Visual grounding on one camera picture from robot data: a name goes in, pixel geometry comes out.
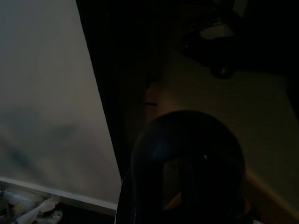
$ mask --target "white plastic bag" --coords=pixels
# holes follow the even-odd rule
[[[63,217],[62,211],[54,211],[49,217],[36,218],[38,224],[57,224]]]
[[[12,208],[14,218],[18,218],[22,214],[33,210],[44,201],[44,199],[37,194],[11,187],[3,191],[3,198],[7,203],[14,206]]]
[[[47,212],[51,211],[55,208],[55,206],[58,204],[59,200],[58,198],[50,198],[45,200],[43,203],[41,203],[40,206],[36,207],[35,209],[27,212],[26,214],[22,215],[21,217],[17,218],[18,224],[32,224],[34,220],[36,219],[39,212]]]

